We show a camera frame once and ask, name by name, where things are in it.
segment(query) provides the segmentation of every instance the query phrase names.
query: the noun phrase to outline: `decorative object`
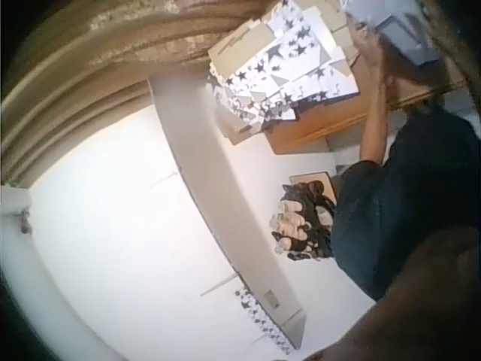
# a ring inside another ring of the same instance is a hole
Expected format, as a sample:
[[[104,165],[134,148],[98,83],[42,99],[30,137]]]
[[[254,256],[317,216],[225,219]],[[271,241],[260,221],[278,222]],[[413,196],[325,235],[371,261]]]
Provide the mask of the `decorative object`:
[[[295,178],[296,184],[283,186],[286,194],[270,222],[277,242],[275,251],[279,255],[286,253],[289,259],[296,261],[332,257],[335,197],[328,175],[308,174]]]

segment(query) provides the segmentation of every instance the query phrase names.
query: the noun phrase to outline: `wooden table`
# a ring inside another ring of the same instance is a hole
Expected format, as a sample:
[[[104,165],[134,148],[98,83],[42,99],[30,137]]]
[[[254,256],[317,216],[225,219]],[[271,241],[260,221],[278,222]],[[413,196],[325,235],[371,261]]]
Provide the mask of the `wooden table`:
[[[405,107],[432,96],[465,85],[464,78],[454,63],[433,62],[414,68],[406,62],[391,64],[389,71],[396,70],[405,77],[396,77],[388,91],[390,110]],[[363,58],[352,67],[359,95],[329,105],[320,104],[300,115],[300,120],[281,123],[266,137],[275,154],[300,153],[309,143],[324,138],[366,119],[371,91],[371,76]]]

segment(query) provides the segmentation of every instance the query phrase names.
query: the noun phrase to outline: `dark blue shirt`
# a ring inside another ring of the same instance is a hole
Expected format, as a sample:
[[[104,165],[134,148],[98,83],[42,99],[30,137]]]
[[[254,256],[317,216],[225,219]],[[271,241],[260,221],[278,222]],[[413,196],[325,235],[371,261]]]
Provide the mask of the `dark blue shirt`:
[[[479,229],[480,151],[470,124],[437,109],[408,121],[384,166],[358,162],[343,175],[331,236],[334,258],[372,299],[384,296],[431,233]]]

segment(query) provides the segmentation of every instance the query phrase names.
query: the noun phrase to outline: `star print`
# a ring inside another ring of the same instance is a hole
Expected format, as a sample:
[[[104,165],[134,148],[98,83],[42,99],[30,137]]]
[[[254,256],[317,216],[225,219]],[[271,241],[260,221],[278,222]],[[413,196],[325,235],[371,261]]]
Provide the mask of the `star print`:
[[[280,58],[282,58],[283,56],[280,55],[280,52],[279,52],[279,49],[280,49],[280,45],[281,44],[278,44],[274,47],[272,47],[271,49],[268,50],[268,61],[270,62],[272,58],[274,58],[275,56],[278,56]]]
[[[309,35],[309,28],[302,28],[301,31],[298,32],[298,39],[304,39],[306,36]]]
[[[207,82],[212,86],[212,89],[214,89],[216,86],[220,86],[219,81],[212,74],[207,76]]]
[[[301,55],[302,53],[304,53],[305,50],[306,50],[305,47],[302,47],[301,45],[298,45],[297,51],[298,51],[298,54],[299,54],[299,55]]]
[[[323,77],[324,76],[324,69],[317,69],[316,75],[317,75],[318,78]]]
[[[263,66],[263,64],[261,64],[261,63],[257,64],[256,70],[257,70],[258,73],[260,73],[261,71],[264,71],[264,66]]]

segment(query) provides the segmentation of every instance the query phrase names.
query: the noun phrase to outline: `beige curtain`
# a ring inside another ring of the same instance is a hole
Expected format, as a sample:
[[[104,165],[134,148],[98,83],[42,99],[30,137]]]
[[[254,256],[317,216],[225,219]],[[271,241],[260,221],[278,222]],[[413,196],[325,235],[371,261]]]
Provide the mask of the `beige curtain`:
[[[2,183],[30,187],[63,154],[151,103],[147,77],[188,67],[267,0],[70,0],[2,79]]]

